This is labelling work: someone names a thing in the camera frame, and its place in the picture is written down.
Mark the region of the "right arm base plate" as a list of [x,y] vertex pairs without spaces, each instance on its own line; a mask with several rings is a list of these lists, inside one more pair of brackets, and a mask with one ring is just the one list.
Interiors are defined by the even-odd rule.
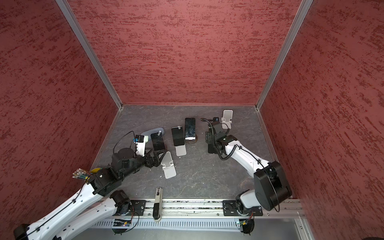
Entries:
[[246,209],[239,201],[224,200],[223,213],[225,217],[261,217],[263,216],[263,209],[261,206]]

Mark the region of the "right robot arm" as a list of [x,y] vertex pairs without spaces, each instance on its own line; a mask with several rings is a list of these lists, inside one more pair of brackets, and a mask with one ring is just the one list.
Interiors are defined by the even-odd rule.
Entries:
[[216,154],[222,161],[233,159],[254,179],[254,189],[246,190],[236,197],[236,209],[247,216],[255,208],[280,212],[281,203],[292,195],[282,165],[269,162],[252,153],[234,136],[214,129],[206,132],[206,143],[210,154]]

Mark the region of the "white phone stand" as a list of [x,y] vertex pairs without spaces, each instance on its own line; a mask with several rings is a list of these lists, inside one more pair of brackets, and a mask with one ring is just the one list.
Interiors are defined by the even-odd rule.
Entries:
[[178,157],[185,156],[187,154],[185,145],[175,146],[175,149],[176,149],[176,156]]
[[177,175],[174,161],[170,152],[167,152],[162,160],[162,169],[166,179],[173,178]]
[[222,128],[230,130],[232,128],[233,110],[224,110],[222,116]]

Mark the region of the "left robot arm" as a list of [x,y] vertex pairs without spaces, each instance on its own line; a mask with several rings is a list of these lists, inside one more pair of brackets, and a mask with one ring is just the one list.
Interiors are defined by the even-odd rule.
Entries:
[[16,240],[71,240],[95,223],[115,214],[132,213],[131,200],[117,188],[143,167],[158,167],[165,150],[139,155],[123,148],[112,155],[112,164],[91,174],[79,191],[55,210],[32,224],[14,230]]

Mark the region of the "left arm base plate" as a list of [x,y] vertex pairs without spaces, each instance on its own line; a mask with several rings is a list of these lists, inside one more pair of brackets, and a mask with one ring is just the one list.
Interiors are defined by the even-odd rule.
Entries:
[[131,206],[129,207],[128,215],[136,214],[140,217],[144,215],[144,211],[146,208],[146,200],[131,200]]

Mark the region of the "black phone stand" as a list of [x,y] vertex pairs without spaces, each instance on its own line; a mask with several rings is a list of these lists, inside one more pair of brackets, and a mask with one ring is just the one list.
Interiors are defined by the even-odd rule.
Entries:
[[171,129],[173,143],[175,147],[183,146],[185,144],[183,127],[177,126]]

